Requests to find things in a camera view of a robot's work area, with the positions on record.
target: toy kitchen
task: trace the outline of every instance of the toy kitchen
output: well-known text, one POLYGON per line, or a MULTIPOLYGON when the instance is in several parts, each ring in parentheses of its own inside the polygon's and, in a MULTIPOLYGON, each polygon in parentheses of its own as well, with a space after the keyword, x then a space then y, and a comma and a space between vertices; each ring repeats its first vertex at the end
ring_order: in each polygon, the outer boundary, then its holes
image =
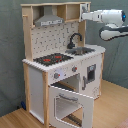
POLYGON ((21 5, 26 109, 45 128, 92 128, 105 49, 85 44, 82 4, 90 11, 90 2, 21 5))

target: oven door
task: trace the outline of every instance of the oven door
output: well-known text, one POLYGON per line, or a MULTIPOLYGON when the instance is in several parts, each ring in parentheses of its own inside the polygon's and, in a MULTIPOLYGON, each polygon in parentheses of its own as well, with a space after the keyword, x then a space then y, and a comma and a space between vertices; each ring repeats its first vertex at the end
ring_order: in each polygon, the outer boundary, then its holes
POLYGON ((49 87, 50 124, 56 128, 92 128, 94 99, 79 93, 49 87), (63 119, 82 107, 81 126, 75 126, 63 119))

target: wooden panel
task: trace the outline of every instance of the wooden panel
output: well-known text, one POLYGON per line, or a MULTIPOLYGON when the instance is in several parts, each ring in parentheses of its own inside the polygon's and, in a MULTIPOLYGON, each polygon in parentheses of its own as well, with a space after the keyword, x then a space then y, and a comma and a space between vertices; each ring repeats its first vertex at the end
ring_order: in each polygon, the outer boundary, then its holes
POLYGON ((25 56, 26 59, 33 61, 32 44, 31 44, 31 27, 29 24, 28 16, 23 17, 23 30, 24 30, 25 56))
POLYGON ((30 27, 33 26, 33 15, 32 15, 32 7, 22 7, 22 16, 23 15, 27 15, 28 19, 27 22, 29 22, 28 24, 30 25, 30 27))
POLYGON ((30 111, 30 89, 29 89, 29 72, 28 65, 23 63, 24 66, 24 80, 25 80, 25 94, 26 94, 26 110, 30 111))
POLYGON ((80 15, 80 4, 67 5, 66 19, 79 19, 80 15))
POLYGON ((65 5, 65 4, 84 4, 91 2, 66 2, 66 3, 42 3, 42 4, 21 4, 21 6, 43 6, 43 5, 65 5))
POLYGON ((80 37, 79 37, 78 46, 80 47, 85 46, 85 31, 86 31, 86 21, 82 21, 79 23, 79 30, 78 30, 78 32, 82 35, 82 41, 80 41, 80 37))
POLYGON ((48 73, 43 72, 44 127, 49 128, 49 87, 48 73))
POLYGON ((99 95, 101 95, 101 82, 102 82, 103 64, 104 64, 104 53, 102 54, 102 64, 101 64, 99 95))
POLYGON ((57 16, 63 18, 64 20, 66 20, 66 10, 67 10, 67 6, 66 5, 60 5, 57 6, 57 16))

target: stovetop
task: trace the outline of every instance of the stovetop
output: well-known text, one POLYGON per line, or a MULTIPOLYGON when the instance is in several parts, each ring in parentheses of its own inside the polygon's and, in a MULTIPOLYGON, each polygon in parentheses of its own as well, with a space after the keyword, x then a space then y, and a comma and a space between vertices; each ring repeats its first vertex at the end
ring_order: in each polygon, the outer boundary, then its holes
POLYGON ((73 57, 70 57, 61 53, 54 53, 54 54, 50 54, 40 58, 36 58, 34 59, 34 62, 40 63, 48 67, 57 63, 70 60, 70 59, 73 59, 73 57))

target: cabinet handle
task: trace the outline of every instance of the cabinet handle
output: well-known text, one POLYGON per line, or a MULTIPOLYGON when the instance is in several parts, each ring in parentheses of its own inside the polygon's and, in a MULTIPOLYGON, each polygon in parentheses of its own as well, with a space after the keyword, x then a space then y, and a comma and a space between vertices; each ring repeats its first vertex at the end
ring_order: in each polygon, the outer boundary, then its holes
POLYGON ((86 82, 87 82, 87 80, 86 80, 86 77, 85 77, 85 76, 83 76, 83 80, 84 80, 84 87, 82 87, 82 90, 85 90, 85 88, 86 88, 86 82))
POLYGON ((78 101, 77 98, 75 98, 75 97, 67 97, 67 96, 65 96, 64 94, 59 94, 59 96, 60 96, 61 98, 63 98, 63 99, 66 99, 66 100, 78 101))

